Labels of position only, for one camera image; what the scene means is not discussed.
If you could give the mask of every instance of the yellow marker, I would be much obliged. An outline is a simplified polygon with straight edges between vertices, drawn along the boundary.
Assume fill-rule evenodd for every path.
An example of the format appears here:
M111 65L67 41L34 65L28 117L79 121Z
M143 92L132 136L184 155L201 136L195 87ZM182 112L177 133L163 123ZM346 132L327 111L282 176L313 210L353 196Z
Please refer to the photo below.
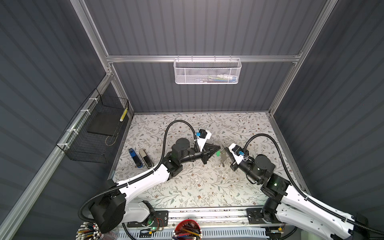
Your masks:
M127 115L127 112L128 112L128 108L125 108L124 112L121 115L120 122L122 122L124 120L124 117L125 117L125 115Z

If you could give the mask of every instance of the blue tube in basket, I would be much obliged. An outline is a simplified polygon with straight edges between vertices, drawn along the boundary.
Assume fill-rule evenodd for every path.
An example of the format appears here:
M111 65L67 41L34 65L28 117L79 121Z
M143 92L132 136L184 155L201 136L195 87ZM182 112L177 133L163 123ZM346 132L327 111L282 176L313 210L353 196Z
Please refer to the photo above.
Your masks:
M129 154L131 155L133 161L135 162L136 166L138 168L141 168L143 166L143 163L141 162L140 158L136 155L135 150L132 148L128 149Z

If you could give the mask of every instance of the gray wall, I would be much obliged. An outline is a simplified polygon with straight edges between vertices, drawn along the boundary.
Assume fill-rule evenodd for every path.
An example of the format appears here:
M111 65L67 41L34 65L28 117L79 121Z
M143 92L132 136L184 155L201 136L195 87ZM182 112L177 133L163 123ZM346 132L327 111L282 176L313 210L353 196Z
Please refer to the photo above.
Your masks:
M324 0L86 0L110 55L299 53ZM135 112L268 110L290 63L243 63L236 85L177 85L170 63L115 63Z
M105 72L66 0L0 1L0 42L1 223ZM68 209L94 193L107 171L64 159L15 239L60 225L73 239L80 220ZM80 199L79 186L93 191Z
M383 12L339 1L275 114L311 193L382 230Z

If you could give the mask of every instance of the floral patterned surface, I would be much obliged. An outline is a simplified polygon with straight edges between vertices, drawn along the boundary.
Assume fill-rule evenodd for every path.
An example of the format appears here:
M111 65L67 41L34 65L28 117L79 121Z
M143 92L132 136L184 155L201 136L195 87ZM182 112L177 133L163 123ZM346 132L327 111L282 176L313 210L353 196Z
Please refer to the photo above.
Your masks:
M144 148L154 164L161 157L164 131L176 119L189 122L195 131L200 128L211 131L207 143L244 146L254 134L266 133L276 139L265 113L211 113L211 114L156 114L135 115L117 165L114 180L124 180L147 170L134 164L128 149ZM166 140L166 153L177 139L185 137L193 143L192 132L184 123L171 126ZM276 165L275 173L287 178L278 153L270 140L258 137L248 146L250 155L264 154ZM260 186L248 182L245 174L230 169L230 159L224 167L221 155L213 155L208 164L201 160L183 164L183 171L171 180L158 184L138 195L132 202L147 200L154 208L220 207L262 205L267 197Z

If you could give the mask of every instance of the black mounting plate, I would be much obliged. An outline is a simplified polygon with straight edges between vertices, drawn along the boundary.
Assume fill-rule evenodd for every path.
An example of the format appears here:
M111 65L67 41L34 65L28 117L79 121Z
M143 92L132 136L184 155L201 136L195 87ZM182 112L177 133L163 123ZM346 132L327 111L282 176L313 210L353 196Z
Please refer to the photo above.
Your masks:
M155 218L161 219L160 227L166 227L168 225L168 211L155 211ZM141 222L127 222L127 227L157 227L157 221L153 221L151 226L143 226Z
M266 222L259 216L263 215L261 214L262 208L249 208L247 209L247 218L249 221L249 224L265 224ZM274 216L273 221L271 223L281 223L277 218Z

